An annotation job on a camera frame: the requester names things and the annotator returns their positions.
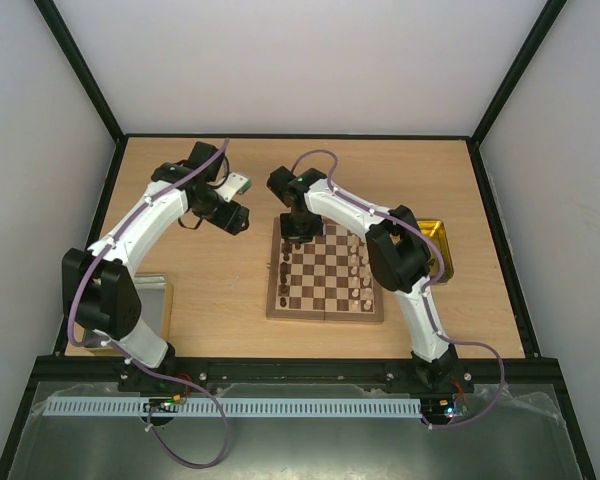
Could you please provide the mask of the wooden chess board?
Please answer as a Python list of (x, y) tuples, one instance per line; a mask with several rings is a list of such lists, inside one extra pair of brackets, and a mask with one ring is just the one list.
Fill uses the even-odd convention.
[(293, 254), (288, 305), (279, 305), (280, 220), (273, 224), (266, 317), (272, 320), (380, 324), (384, 321), (383, 288), (373, 279), (374, 311), (355, 312), (348, 297), (347, 237), (354, 234), (325, 219), (324, 235), (300, 244)]

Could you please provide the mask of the gold tin with dark pieces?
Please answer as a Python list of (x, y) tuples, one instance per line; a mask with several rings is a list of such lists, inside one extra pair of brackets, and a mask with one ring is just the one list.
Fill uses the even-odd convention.
[(454, 266), (445, 224), (440, 219), (420, 218), (417, 220), (418, 227), (423, 235), (426, 235), (439, 250), (444, 262), (444, 272), (438, 280), (438, 284), (447, 284), (454, 276)]

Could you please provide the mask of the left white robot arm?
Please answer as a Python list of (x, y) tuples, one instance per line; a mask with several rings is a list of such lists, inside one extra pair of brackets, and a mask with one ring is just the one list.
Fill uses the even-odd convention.
[(170, 345), (142, 317), (134, 278), (151, 248), (174, 223), (191, 213), (236, 236), (249, 227), (249, 210), (235, 201), (250, 179), (232, 172), (227, 147), (198, 142), (185, 160), (159, 166), (141, 198), (123, 219), (84, 250), (62, 259), (67, 339), (120, 351), (128, 362), (155, 370)]

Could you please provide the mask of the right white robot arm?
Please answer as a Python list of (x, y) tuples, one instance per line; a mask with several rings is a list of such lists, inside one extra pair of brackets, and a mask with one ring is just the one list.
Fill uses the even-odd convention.
[(430, 243), (412, 211), (369, 203), (314, 168), (296, 176), (279, 167), (270, 174), (267, 187), (289, 209), (280, 215), (285, 242), (313, 240), (324, 232), (327, 218), (365, 243), (374, 280), (395, 295), (407, 322), (418, 384), (430, 392), (446, 385), (458, 356), (433, 302)]

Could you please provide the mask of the row of dark chess pieces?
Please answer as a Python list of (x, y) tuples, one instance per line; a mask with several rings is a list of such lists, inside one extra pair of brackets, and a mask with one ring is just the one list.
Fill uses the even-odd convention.
[(289, 300), (290, 292), (290, 275), (292, 267), (292, 259), (294, 253), (300, 252), (299, 243), (285, 242), (281, 248), (281, 262), (279, 265), (279, 305), (286, 307)]

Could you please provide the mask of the row of light chess pieces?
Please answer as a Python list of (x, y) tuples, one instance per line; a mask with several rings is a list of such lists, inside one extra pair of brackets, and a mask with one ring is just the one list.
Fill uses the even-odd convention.
[(355, 312), (370, 314), (375, 304), (369, 254), (366, 245), (354, 234), (347, 237), (347, 260), (350, 308)]

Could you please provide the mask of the silver metal tray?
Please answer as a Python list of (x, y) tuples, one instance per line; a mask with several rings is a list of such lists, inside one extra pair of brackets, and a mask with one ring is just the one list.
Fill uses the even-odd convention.
[(163, 340), (169, 342), (174, 288), (164, 274), (140, 274), (134, 286), (141, 304), (141, 318)]

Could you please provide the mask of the black aluminium frame rail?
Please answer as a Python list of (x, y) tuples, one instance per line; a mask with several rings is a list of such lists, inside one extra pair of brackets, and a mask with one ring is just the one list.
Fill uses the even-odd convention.
[[(185, 374), (206, 388), (232, 384), (356, 385), (379, 388), (388, 393), (433, 396), (454, 393), (458, 387), (471, 392), (478, 384), (496, 385), (500, 369), (494, 359), (461, 359), (452, 371), (432, 384), (425, 384), (417, 362), (411, 359), (246, 359), (175, 357), (166, 372)], [(116, 382), (124, 391), (162, 392), (166, 383), (127, 366), (113, 356), (40, 356), (34, 363), (28, 386), (36, 382)]]

